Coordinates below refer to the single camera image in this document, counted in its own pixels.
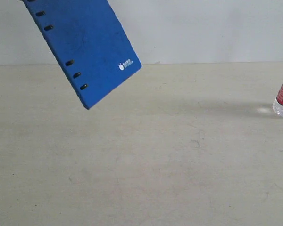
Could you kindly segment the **blue ring binder notebook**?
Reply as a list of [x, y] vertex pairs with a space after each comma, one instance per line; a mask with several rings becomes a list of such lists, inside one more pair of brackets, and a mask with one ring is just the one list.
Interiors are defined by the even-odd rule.
[[142, 67], [106, 0], [25, 0], [24, 5], [86, 109]]

